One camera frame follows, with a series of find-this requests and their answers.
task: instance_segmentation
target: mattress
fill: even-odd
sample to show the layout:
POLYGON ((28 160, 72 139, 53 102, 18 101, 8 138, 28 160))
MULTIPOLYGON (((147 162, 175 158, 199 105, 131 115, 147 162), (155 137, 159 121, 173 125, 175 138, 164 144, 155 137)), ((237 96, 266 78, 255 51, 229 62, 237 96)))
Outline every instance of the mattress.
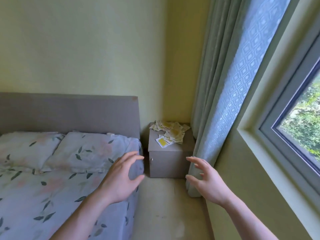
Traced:
MULTIPOLYGON (((134 143, 139 150, 140 142, 134 143)), ((131 166, 129 177, 134 179, 142 173, 143 162, 138 160, 131 166)), ((0 239, 49 239, 105 175, 68 171, 33 175, 1 170, 0 239)), ((138 192, 139 188, 126 201, 108 206, 95 223, 90 238, 130 239, 138 192)))

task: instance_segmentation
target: gray nightstand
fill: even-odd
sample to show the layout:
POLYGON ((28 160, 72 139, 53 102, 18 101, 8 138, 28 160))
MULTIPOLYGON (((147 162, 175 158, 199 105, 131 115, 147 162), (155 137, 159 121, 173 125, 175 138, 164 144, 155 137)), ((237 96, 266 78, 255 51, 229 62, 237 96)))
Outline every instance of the gray nightstand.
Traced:
POLYGON ((192 130, 188 129, 183 137, 183 144, 174 143, 161 148, 156 142, 159 134, 163 135, 164 131, 149 132, 149 162, 150 162, 150 177, 151 178, 185 178, 189 171, 190 162, 186 157, 193 154, 195 141, 192 135, 192 130))

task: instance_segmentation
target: pillow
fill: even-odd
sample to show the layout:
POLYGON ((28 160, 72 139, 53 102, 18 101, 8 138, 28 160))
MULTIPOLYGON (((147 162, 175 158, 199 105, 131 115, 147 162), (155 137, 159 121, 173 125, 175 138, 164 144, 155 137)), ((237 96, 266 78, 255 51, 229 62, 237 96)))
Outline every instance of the pillow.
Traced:
POLYGON ((112 133, 69 132, 41 171, 59 169, 73 173, 104 173, 125 152, 139 150, 139 145, 138 139, 112 133))
POLYGON ((13 132, 0 137, 0 168, 38 174, 63 139, 58 132, 13 132))

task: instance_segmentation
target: hand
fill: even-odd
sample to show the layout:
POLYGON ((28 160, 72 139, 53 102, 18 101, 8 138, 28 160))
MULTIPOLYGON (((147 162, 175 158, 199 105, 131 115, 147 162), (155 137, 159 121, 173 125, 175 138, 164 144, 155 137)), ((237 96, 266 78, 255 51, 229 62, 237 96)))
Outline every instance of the hand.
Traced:
POLYGON ((144 179, 139 175, 136 179, 129 179, 129 169, 136 160, 143 159, 138 152, 128 152, 119 157, 109 169, 108 173, 96 189, 95 193, 108 206, 127 199, 144 179))
POLYGON ((195 167, 201 169, 202 180, 186 175, 186 179, 193 185, 199 193, 215 204, 224 207, 234 195, 224 183, 218 172, 205 160, 197 157, 187 157, 188 161, 195 163, 195 167))

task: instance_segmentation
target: green foliage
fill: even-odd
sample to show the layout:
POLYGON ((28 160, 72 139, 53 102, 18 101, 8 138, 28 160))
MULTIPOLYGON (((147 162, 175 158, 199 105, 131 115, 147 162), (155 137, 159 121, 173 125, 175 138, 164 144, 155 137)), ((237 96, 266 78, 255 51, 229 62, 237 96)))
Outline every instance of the green foliage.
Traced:
POLYGON ((280 129, 291 135, 320 162, 320 82, 313 82, 282 121, 280 129))

